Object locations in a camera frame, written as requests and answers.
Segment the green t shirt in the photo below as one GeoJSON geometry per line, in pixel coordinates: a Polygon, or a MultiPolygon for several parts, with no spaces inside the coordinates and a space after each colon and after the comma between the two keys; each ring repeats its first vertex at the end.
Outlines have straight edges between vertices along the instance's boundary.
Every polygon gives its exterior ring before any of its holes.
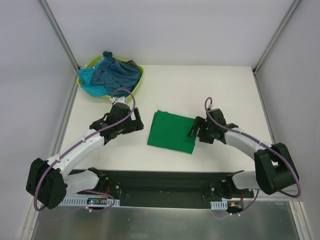
{"type": "Polygon", "coordinates": [[[196,138],[188,136],[194,119],[166,111],[154,113],[147,144],[182,153],[192,154],[196,138]]]}

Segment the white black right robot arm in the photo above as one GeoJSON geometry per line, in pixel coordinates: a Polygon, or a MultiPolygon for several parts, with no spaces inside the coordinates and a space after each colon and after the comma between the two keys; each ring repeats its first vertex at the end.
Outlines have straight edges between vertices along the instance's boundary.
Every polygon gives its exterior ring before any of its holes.
{"type": "Polygon", "coordinates": [[[213,144],[214,141],[234,147],[254,162],[253,171],[238,171],[226,177],[225,192],[230,197],[237,197],[244,189],[261,190],[267,195],[296,185],[301,195],[299,174],[287,146],[281,142],[267,144],[239,128],[234,123],[227,123],[219,108],[206,109],[206,117],[197,116],[188,133],[200,142],[213,144]]]}

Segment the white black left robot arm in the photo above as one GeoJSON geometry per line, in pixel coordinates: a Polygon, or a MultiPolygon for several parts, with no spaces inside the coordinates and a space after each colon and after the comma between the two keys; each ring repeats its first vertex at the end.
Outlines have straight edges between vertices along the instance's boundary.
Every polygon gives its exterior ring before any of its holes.
{"type": "Polygon", "coordinates": [[[33,206],[57,207],[66,196],[79,192],[105,195],[107,176],[94,167],[72,174],[74,168],[93,152],[104,147],[118,135],[130,134],[144,128],[138,107],[116,102],[110,112],[94,121],[86,132],[68,148],[43,160],[35,159],[30,166],[26,191],[33,196],[33,206]]]}

